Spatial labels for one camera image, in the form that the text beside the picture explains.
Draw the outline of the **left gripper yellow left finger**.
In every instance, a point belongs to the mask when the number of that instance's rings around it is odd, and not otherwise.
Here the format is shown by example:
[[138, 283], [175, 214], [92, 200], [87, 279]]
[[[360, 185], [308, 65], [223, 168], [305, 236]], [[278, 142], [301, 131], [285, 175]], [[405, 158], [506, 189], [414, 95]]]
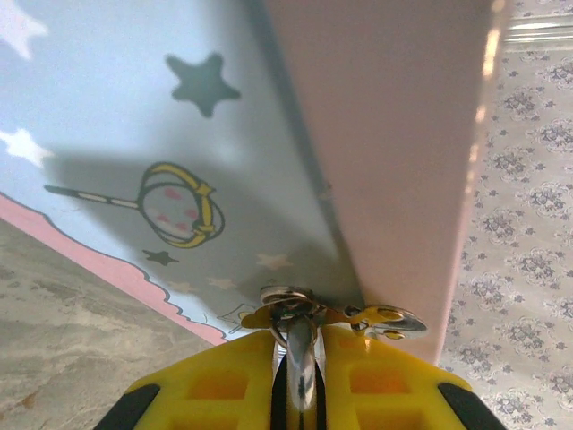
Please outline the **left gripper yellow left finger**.
[[257, 331], [132, 383], [93, 430], [287, 430], [276, 341]]

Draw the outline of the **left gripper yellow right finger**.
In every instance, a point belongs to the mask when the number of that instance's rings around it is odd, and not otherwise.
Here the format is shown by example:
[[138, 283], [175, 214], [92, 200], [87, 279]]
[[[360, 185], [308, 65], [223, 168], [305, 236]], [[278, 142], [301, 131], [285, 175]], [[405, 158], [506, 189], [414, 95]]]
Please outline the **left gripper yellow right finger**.
[[492, 430], [460, 377], [337, 326], [322, 337], [328, 430]]

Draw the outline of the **spare silver key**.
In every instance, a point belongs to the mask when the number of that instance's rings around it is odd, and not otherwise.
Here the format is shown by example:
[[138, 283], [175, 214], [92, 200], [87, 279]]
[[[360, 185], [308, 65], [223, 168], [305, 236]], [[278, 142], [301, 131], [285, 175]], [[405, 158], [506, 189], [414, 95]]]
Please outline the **spare silver key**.
[[355, 334], [374, 339], [417, 339], [428, 333], [425, 322], [415, 314], [392, 305], [347, 306], [343, 315]]

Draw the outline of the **light blue pouch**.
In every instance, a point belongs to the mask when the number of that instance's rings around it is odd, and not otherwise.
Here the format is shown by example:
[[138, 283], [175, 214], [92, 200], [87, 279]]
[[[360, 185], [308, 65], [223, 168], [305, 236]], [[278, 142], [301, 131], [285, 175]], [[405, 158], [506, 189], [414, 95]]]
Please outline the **light blue pouch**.
[[212, 344], [268, 285], [437, 362], [512, 0], [0, 0], [0, 219]]

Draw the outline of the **aluminium corner post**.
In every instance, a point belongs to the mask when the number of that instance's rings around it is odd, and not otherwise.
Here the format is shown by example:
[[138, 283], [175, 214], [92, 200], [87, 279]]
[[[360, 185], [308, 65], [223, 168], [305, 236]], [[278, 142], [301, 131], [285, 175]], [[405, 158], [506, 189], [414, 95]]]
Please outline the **aluminium corner post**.
[[513, 18], [504, 46], [507, 51], [573, 50], [573, 13]]

